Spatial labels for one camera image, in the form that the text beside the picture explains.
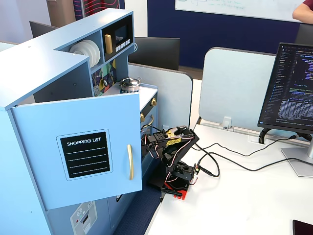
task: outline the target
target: gold knob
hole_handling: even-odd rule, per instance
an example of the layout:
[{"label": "gold knob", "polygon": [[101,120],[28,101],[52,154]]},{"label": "gold knob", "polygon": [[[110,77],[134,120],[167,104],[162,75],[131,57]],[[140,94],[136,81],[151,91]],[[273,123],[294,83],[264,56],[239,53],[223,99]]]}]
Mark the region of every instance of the gold knob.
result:
[{"label": "gold knob", "polygon": [[151,100],[151,106],[156,106],[157,105],[157,100],[155,98],[153,98]]},{"label": "gold knob", "polygon": [[145,116],[144,114],[140,114],[140,122],[144,122],[145,121]]}]

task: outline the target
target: silver pot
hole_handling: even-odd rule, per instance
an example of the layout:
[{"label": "silver pot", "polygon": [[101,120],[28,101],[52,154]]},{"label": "silver pot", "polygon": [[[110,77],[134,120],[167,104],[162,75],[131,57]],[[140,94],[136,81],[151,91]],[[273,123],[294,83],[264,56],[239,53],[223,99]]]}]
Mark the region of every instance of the silver pot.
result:
[{"label": "silver pot", "polygon": [[137,92],[139,91],[139,85],[140,81],[138,79],[134,78],[125,78],[122,81],[120,81],[121,88],[123,91],[126,92]]}]

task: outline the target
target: monitor stand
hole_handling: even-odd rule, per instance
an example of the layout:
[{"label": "monitor stand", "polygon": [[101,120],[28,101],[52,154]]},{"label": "monitor stand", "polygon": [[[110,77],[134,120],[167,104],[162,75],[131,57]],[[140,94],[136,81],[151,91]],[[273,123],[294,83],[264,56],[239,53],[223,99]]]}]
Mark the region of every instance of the monitor stand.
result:
[{"label": "monitor stand", "polygon": [[[313,142],[309,148],[282,148],[286,158],[297,158],[313,164]],[[313,177],[313,165],[289,160],[290,165],[299,177]]]}]

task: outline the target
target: stack of plates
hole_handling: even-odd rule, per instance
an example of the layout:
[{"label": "stack of plates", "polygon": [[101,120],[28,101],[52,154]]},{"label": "stack of plates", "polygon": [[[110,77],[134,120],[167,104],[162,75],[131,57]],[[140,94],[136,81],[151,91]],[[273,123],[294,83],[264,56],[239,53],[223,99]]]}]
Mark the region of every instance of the stack of plates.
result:
[{"label": "stack of plates", "polygon": [[89,56],[89,64],[91,68],[98,64],[100,60],[99,47],[92,40],[83,40],[80,43],[75,44],[71,47],[69,52]]}]

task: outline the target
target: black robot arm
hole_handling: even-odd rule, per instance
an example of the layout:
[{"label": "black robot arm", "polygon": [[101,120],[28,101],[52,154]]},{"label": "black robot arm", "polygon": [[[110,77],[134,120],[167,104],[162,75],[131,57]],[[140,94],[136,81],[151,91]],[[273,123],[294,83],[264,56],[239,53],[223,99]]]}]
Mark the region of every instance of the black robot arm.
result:
[{"label": "black robot arm", "polygon": [[162,191],[185,199],[189,182],[194,178],[195,165],[188,166],[181,161],[188,150],[199,140],[198,136],[186,126],[156,132],[151,136],[143,135],[141,154],[145,156],[155,151],[165,165],[167,173]]}]

